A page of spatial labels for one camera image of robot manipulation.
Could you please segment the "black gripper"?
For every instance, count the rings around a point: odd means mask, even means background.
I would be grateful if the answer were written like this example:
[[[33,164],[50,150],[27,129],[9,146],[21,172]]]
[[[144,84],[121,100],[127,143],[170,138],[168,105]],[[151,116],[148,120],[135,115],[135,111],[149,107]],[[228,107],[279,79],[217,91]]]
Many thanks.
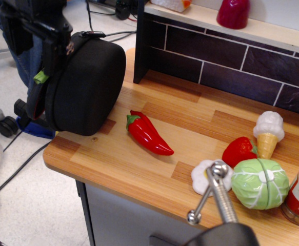
[[[2,25],[14,54],[33,47],[33,36],[43,40],[43,70],[53,76],[66,61],[72,26],[63,15],[65,5],[1,5]]]

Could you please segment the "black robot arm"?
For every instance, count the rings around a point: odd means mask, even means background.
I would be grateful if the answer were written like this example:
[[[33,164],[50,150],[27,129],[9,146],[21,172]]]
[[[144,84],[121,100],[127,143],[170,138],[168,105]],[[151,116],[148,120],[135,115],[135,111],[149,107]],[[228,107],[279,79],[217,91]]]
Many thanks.
[[[42,40],[44,73],[54,75],[69,53],[70,23],[63,15],[66,1],[3,1],[2,25],[9,48],[15,55],[31,49],[33,37]]]

